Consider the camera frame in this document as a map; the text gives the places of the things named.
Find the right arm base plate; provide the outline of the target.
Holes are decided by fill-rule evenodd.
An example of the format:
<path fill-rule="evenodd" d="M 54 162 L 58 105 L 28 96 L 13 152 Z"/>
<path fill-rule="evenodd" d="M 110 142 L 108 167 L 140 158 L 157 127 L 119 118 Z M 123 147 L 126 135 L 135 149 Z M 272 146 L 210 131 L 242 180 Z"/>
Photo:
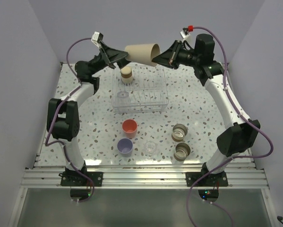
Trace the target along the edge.
<path fill-rule="evenodd" d="M 197 181 L 201 176 L 202 173 L 200 172 L 186 172 L 185 178 L 186 178 L 187 186 L 191 187 L 192 184 L 195 181 Z M 218 174 L 210 174 L 204 177 L 196 184 L 196 186 L 198 187 L 214 187 L 214 186 L 227 187 L 228 185 L 229 184 L 227 180 L 227 175 L 224 171 Z"/>

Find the beige plastic cup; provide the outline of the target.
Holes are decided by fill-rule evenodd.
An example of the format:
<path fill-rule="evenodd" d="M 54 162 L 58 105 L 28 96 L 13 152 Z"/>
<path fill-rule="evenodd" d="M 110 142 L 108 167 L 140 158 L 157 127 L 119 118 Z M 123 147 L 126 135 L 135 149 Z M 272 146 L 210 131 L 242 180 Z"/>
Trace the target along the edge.
<path fill-rule="evenodd" d="M 158 44 L 127 45 L 124 51 L 129 54 L 126 60 L 155 67 L 157 63 L 152 60 L 160 54 L 160 46 Z"/>

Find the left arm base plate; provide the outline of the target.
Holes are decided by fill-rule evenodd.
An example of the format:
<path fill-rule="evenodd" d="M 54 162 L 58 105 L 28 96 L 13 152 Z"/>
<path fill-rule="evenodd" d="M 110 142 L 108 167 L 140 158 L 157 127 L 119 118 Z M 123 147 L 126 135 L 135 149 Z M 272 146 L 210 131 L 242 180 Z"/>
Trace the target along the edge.
<path fill-rule="evenodd" d="M 103 172 L 87 172 L 86 176 L 93 181 L 92 186 L 102 186 Z M 59 173 L 61 177 L 61 186 L 79 187 L 79 186 L 90 186 L 91 183 L 85 177 L 79 175 L 77 172 L 74 173 Z"/>

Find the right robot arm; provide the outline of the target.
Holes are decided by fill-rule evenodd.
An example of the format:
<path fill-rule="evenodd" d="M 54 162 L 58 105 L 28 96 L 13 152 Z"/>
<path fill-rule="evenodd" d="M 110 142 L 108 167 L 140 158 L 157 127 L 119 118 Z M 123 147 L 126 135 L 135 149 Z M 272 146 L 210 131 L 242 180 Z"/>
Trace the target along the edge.
<path fill-rule="evenodd" d="M 223 78 L 224 69 L 214 60 L 215 42 L 208 34 L 196 37 L 195 47 L 187 50 L 182 41 L 175 41 L 166 51 L 155 56 L 152 61 L 171 69 L 180 65 L 190 66 L 201 85 L 209 92 L 223 118 L 225 131 L 217 139 L 217 151 L 203 164 L 201 182 L 212 185 L 217 181 L 217 174 L 224 171 L 221 163 L 245 152 L 253 146 L 258 132 L 250 126 L 260 127 L 258 120 L 251 120 L 247 114 L 237 113 L 241 106 L 232 96 L 228 81 Z"/>

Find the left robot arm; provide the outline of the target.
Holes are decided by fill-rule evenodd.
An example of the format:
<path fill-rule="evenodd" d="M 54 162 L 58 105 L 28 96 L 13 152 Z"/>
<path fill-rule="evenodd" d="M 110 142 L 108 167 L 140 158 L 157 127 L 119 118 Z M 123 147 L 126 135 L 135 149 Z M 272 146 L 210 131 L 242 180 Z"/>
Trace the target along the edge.
<path fill-rule="evenodd" d="M 79 107 L 99 89 L 100 79 L 95 73 L 106 67 L 120 68 L 127 65 L 128 53 L 108 47 L 98 41 L 99 54 L 89 61 L 78 61 L 71 71 L 76 76 L 79 85 L 60 99 L 52 98 L 48 103 L 47 137 L 45 145 L 59 143 L 66 160 L 66 171 L 73 172 L 71 179 L 75 184 L 82 186 L 87 183 L 85 161 L 78 147 L 77 135 L 80 129 Z"/>

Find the clear faceted glass cup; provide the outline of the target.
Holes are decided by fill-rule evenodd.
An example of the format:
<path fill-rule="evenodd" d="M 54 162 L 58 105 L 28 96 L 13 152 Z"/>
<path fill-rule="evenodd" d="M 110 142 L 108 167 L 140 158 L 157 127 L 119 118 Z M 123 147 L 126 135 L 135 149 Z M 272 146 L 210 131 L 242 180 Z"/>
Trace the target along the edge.
<path fill-rule="evenodd" d="M 130 104 L 130 97 L 127 91 L 120 91 L 116 98 L 117 106 L 128 106 Z"/>

